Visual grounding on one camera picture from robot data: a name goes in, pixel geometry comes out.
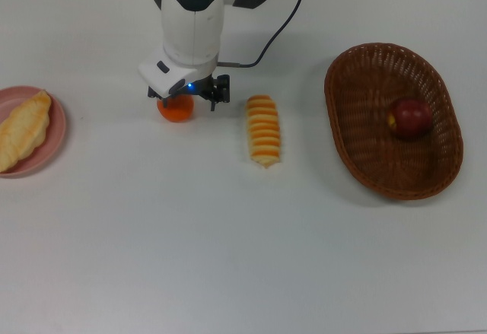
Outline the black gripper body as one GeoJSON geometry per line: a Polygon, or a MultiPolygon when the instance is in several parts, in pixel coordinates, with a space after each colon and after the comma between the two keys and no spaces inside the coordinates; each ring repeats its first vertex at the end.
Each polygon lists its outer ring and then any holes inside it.
{"type": "Polygon", "coordinates": [[[214,78],[209,75],[206,78],[193,81],[189,84],[189,92],[203,99],[215,98],[214,78]]]}

